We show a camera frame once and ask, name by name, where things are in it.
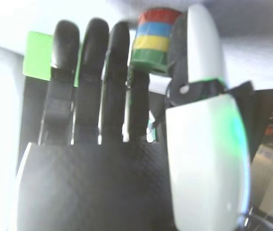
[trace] yellow stripe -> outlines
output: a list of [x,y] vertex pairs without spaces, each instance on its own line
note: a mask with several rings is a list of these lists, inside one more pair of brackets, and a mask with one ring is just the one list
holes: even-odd
[[133,50],[152,49],[157,51],[167,51],[169,48],[169,38],[163,36],[144,35],[137,37],[133,42]]

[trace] striped cylinder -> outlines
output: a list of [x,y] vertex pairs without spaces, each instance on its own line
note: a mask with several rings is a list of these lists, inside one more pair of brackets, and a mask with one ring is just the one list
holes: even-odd
[[173,23],[181,14],[165,8],[143,12],[138,21],[130,65],[135,69],[167,76],[167,51]]

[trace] robotic hand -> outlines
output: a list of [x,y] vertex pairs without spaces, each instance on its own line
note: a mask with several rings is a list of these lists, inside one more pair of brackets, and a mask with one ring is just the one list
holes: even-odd
[[195,5],[172,28],[168,155],[145,139],[149,75],[133,68],[130,140],[123,142],[129,43],[124,23],[109,36],[107,23],[93,19],[74,89],[79,32],[58,23],[39,144],[28,145],[19,168],[11,230],[233,231],[243,225],[249,160],[232,96],[240,89],[226,89],[211,16]]

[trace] red object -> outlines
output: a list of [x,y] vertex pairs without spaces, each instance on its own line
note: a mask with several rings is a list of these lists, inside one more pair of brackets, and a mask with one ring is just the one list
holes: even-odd
[[172,9],[166,9],[166,8],[151,9],[146,12],[143,12],[139,16],[138,25],[149,23],[149,22],[173,24],[180,14],[182,14],[182,12],[172,10]]

